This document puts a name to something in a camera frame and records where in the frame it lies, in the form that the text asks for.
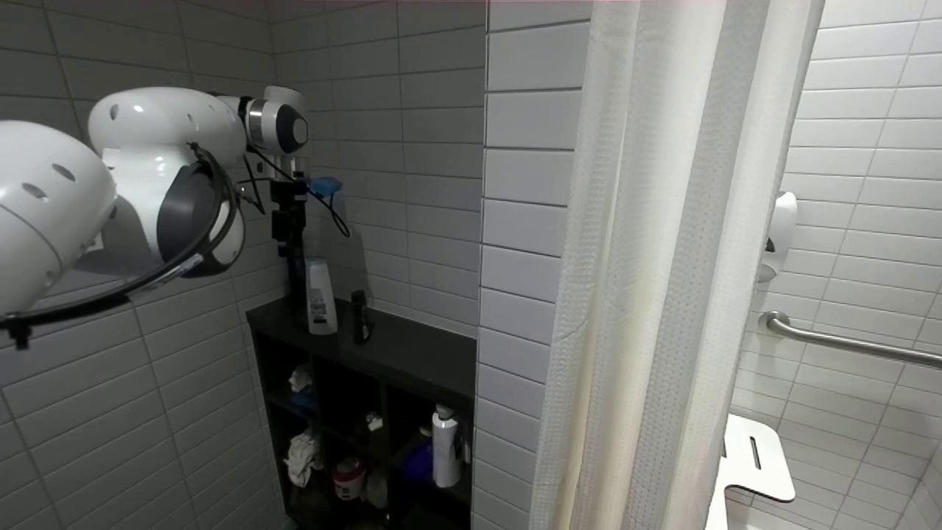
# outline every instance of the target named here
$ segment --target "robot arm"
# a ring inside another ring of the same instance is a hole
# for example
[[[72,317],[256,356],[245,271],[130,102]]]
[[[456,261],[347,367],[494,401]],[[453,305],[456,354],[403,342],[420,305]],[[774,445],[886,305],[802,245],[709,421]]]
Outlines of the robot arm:
[[[36,323],[122,305],[163,276],[228,271],[245,242],[229,168],[247,150],[287,159],[307,144],[304,100],[272,93],[238,102],[191,87],[110,93],[88,114],[97,153],[50,125],[0,122],[0,329],[27,345]],[[27,314],[110,217],[147,245],[153,271]]]

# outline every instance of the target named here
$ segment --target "shower curtain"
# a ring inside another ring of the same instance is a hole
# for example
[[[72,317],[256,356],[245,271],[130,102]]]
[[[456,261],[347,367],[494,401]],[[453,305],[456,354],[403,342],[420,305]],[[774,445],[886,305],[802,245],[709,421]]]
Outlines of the shower curtain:
[[[700,530],[822,0],[597,0],[531,530]]]

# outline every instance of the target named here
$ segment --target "black shelf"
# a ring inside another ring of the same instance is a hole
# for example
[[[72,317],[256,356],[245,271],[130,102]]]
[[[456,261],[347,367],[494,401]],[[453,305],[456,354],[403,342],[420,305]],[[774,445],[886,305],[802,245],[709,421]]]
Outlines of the black shelf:
[[[338,334],[309,334],[297,301],[276,301],[247,314],[287,510],[297,526],[313,530],[357,523],[394,530],[470,526],[468,464],[456,488],[407,480],[397,464],[419,440],[419,430],[431,427],[437,404],[453,407],[465,433],[470,433],[478,345],[387,311],[369,311],[375,334],[369,345],[353,345],[347,303],[338,303],[338,314]],[[307,364],[316,377],[316,411],[309,415],[288,407],[287,380],[297,364]],[[384,415],[379,436],[366,433],[362,417],[369,411]],[[288,483],[281,458],[292,436],[307,427],[320,436],[326,468],[301,492]],[[332,498],[331,468],[345,455],[359,455],[369,470],[387,474],[388,510]]]

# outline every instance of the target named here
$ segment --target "grab bar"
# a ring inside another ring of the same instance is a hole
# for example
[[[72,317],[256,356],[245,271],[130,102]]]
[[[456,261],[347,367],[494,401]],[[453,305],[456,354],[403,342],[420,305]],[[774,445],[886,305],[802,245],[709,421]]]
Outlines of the grab bar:
[[[802,326],[793,326],[793,317],[785,311],[762,311],[760,320],[765,323],[765,329],[774,329],[774,333],[797,339],[797,342],[825,345],[825,348],[846,348],[846,351],[859,351],[859,354],[868,354],[868,356],[921,362],[921,364],[942,367],[942,356],[939,354],[893,348],[893,345],[846,339],[846,334],[827,334],[827,333],[816,333],[816,329],[802,329]]]

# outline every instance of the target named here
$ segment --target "white bottle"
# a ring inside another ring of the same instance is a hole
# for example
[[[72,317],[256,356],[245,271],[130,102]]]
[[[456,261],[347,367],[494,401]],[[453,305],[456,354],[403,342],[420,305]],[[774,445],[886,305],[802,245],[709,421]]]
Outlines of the white bottle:
[[[432,415],[432,480],[438,488],[451,488],[462,480],[462,458],[456,451],[460,421],[448,407],[437,407]]]
[[[307,329],[313,334],[335,333],[335,301],[325,258],[307,261]]]

